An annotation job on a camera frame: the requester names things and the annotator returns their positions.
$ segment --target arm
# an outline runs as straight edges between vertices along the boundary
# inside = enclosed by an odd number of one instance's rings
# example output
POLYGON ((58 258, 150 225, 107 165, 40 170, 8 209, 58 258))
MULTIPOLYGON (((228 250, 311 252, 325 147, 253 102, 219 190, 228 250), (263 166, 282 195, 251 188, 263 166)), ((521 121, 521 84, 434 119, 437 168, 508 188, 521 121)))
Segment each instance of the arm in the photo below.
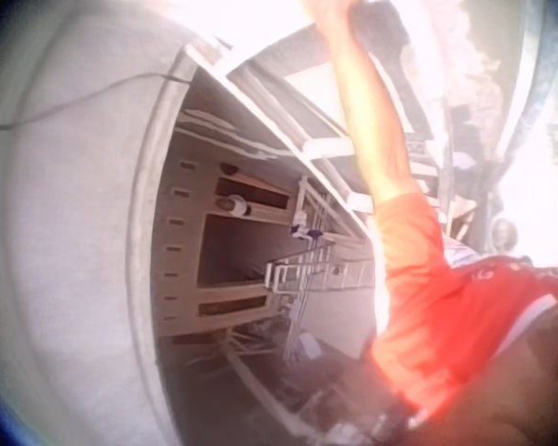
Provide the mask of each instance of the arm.
POLYGON ((306 0, 328 47, 347 128, 374 205, 421 190, 411 177, 405 135, 391 96, 356 39, 350 8, 357 0, 306 0))

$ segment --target red shirt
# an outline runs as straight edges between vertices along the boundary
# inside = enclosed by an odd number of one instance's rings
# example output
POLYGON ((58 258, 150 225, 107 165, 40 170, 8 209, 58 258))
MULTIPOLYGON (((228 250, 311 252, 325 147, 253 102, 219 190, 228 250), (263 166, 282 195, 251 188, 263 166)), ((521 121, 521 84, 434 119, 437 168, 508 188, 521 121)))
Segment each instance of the red shirt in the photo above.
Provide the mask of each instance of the red shirt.
POLYGON ((531 303, 558 299, 558 269, 506 256, 451 269, 436 214, 419 193, 381 204, 375 219, 391 302, 372 355, 410 402, 433 413, 484 367, 531 303))

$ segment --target wire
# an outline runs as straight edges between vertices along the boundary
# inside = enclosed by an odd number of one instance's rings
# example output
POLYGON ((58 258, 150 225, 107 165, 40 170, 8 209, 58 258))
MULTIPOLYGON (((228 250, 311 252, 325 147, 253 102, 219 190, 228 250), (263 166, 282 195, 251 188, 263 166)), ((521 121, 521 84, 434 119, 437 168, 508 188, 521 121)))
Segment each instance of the wire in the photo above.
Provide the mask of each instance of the wire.
POLYGON ((16 123, 11 123, 11 124, 0 124, 0 132, 4 132, 4 131, 8 131, 8 130, 14 130, 15 128, 21 127, 23 125, 36 123, 37 121, 41 121, 41 120, 46 119, 50 116, 53 116, 53 115, 58 114, 60 112, 63 112, 67 109, 70 109, 71 107, 75 107, 79 104, 82 104, 84 102, 92 100, 93 98, 97 98, 97 97, 101 96, 102 94, 107 93, 108 91, 113 90, 113 89, 115 89, 119 86, 128 84, 128 83, 130 83, 132 81, 136 81, 138 79, 146 79, 146 78, 150 78, 150 77, 161 77, 163 79, 166 79, 167 81, 178 82, 179 84, 185 84, 185 85, 190 85, 190 83, 191 83, 191 81, 187 81, 185 79, 180 79, 179 77, 172 76, 171 74, 162 74, 160 72, 144 72, 142 74, 136 74, 134 76, 130 76, 130 77, 127 77, 125 79, 120 79, 119 81, 116 81, 112 84, 106 85, 102 89, 97 90, 93 93, 89 93, 88 95, 82 96, 81 98, 69 100, 67 102, 63 102, 61 104, 50 107, 50 108, 48 108, 44 111, 40 111, 36 115, 31 116, 27 119, 23 119, 21 121, 18 121, 16 123))

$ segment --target hand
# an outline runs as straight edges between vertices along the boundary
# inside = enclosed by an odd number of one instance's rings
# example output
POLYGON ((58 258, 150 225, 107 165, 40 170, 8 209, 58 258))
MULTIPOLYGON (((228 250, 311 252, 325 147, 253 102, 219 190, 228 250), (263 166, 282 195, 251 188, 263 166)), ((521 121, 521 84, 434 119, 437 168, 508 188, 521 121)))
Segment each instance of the hand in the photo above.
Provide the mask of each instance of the hand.
POLYGON ((321 34, 329 36, 336 27, 349 23, 350 11, 360 0, 301 0, 304 10, 321 34))

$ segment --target orange sleeve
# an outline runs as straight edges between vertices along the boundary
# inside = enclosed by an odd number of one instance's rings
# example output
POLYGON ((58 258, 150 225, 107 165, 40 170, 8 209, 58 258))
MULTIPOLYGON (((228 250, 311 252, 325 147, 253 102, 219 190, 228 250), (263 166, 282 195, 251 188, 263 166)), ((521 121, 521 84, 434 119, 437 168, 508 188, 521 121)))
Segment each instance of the orange sleeve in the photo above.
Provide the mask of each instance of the orange sleeve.
POLYGON ((407 193, 377 206, 375 213, 392 303, 422 291, 435 273, 449 269, 436 213, 420 193, 407 193))

